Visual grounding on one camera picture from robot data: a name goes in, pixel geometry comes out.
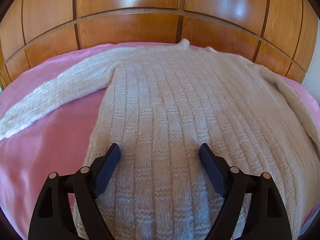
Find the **wooden headboard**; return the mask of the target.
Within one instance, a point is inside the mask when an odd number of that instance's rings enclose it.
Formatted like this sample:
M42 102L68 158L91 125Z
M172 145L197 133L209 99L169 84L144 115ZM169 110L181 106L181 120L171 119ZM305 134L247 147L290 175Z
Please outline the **wooden headboard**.
M318 17L308 0L10 0L1 17L1 87L74 50L178 43L239 54L303 81Z

